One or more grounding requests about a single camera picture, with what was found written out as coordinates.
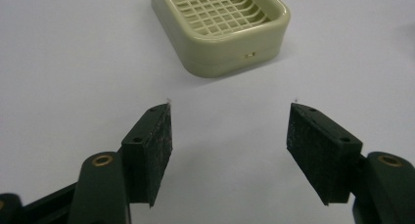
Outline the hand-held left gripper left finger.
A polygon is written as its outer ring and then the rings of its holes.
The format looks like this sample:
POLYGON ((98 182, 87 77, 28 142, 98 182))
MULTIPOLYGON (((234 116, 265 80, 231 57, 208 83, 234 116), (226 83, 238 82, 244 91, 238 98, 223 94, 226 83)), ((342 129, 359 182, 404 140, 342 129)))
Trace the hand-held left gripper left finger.
POLYGON ((172 153, 170 104, 148 109, 116 152, 81 166, 68 224, 131 224, 133 203, 154 205, 172 153))

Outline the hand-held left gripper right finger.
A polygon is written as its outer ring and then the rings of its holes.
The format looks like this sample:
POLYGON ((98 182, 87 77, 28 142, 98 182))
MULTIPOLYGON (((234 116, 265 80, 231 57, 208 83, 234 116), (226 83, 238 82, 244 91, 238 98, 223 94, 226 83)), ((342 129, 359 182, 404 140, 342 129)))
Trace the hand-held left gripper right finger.
POLYGON ((292 103, 287 150, 325 204, 355 196, 355 224, 415 224, 415 166, 363 143, 319 110, 292 103))

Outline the pale green soap dish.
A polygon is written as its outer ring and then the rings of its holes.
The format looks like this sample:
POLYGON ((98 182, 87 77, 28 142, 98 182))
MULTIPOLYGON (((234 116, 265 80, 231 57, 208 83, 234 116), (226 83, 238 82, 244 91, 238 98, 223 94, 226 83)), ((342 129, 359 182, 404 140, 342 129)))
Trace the pale green soap dish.
POLYGON ((290 22, 281 0, 151 0, 180 62, 203 78, 275 58, 290 22))

